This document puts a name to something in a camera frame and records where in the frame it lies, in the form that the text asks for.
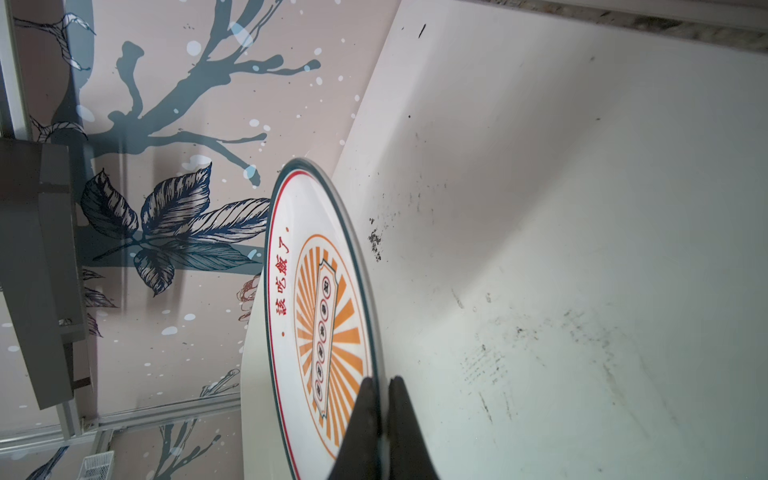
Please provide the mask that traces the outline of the orange sunburst plate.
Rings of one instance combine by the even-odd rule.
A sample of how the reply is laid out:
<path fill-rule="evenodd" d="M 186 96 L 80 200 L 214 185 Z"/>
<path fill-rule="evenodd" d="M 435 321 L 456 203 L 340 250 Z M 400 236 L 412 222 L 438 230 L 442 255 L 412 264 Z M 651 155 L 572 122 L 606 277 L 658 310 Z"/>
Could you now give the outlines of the orange sunburst plate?
<path fill-rule="evenodd" d="M 263 269 L 277 418 L 295 479 L 324 479 L 364 379 L 383 372 L 372 287 L 330 177 L 290 160 L 271 197 Z"/>

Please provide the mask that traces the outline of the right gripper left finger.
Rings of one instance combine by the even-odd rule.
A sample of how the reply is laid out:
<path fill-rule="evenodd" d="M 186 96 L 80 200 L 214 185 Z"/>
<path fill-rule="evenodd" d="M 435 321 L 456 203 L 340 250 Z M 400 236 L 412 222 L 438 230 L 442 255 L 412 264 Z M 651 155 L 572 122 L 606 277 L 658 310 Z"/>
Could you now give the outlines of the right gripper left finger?
<path fill-rule="evenodd" d="M 329 480 L 379 479 L 380 410 L 375 382 L 365 378 Z"/>

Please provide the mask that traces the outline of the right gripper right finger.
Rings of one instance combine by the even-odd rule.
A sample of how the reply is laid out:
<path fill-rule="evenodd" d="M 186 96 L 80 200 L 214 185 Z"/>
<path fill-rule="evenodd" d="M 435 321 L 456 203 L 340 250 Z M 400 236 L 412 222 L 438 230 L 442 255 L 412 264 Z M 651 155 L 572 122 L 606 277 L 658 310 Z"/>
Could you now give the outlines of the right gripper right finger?
<path fill-rule="evenodd" d="M 438 479 L 402 377 L 390 381 L 388 395 L 389 478 Z"/>

